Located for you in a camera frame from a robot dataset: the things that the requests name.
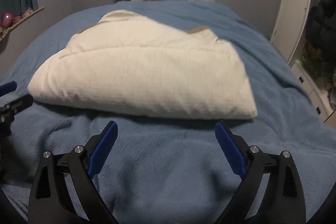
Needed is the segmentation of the cream hooded puffer jacket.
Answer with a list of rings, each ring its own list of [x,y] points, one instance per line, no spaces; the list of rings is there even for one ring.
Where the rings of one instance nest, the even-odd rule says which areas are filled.
[[[189,32],[132,11],[104,15],[34,73],[39,102],[173,119],[252,119],[245,66],[208,27]]]

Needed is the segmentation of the dark clothes hanging right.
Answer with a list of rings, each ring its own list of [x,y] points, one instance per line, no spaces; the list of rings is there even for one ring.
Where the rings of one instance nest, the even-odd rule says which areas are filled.
[[[321,90],[335,91],[335,0],[319,0],[306,23],[303,67]]]

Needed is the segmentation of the wooden window sill shelf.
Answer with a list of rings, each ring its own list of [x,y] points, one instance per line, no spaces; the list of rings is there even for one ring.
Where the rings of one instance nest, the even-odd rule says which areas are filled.
[[[45,8],[42,6],[36,10],[29,10],[28,12],[25,12],[24,16],[19,16],[17,20],[14,21],[14,23],[9,26],[8,28],[3,28],[1,27],[1,38],[0,38],[0,42],[3,41],[6,36],[12,31],[14,30],[17,26],[19,26],[20,24],[22,24],[24,21],[26,21],[27,19],[29,19],[30,17],[32,17],[33,15],[39,13],[40,11],[44,10]]]

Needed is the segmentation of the pink round lamp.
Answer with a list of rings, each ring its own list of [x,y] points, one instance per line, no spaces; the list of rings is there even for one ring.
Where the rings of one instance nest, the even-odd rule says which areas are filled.
[[[1,14],[1,26],[4,28],[9,28],[13,21],[15,16],[10,11],[3,11]]]

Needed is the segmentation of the white drawer unit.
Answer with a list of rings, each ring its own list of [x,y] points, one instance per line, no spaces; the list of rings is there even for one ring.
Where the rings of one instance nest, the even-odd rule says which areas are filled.
[[[296,60],[291,70],[301,83],[302,88],[309,95],[312,105],[317,110],[322,121],[335,128],[335,110],[330,104],[327,91],[322,91],[318,88],[300,61]]]

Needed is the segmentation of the blue bed blanket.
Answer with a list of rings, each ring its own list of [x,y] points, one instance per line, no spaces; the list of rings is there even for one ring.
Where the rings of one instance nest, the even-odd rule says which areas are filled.
[[[1,74],[21,97],[35,73],[62,50],[75,32],[113,10],[130,10],[163,24],[190,30],[208,26],[230,41],[245,64],[258,115],[227,121],[231,131],[263,152],[289,151],[312,217],[335,184],[335,131],[323,123],[298,80],[268,40],[225,5],[207,2],[119,2],[67,16],[36,38]],[[1,143],[5,177],[1,188],[27,218],[30,189],[44,151],[67,153],[99,134],[109,121],[118,138],[94,184],[120,223],[214,223],[238,188],[214,133],[213,121],[123,117],[94,110],[34,104],[19,113]]]

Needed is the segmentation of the white wardrobe door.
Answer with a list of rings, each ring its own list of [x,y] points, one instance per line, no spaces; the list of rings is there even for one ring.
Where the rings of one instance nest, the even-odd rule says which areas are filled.
[[[311,0],[281,0],[270,43],[290,63],[306,26]]]

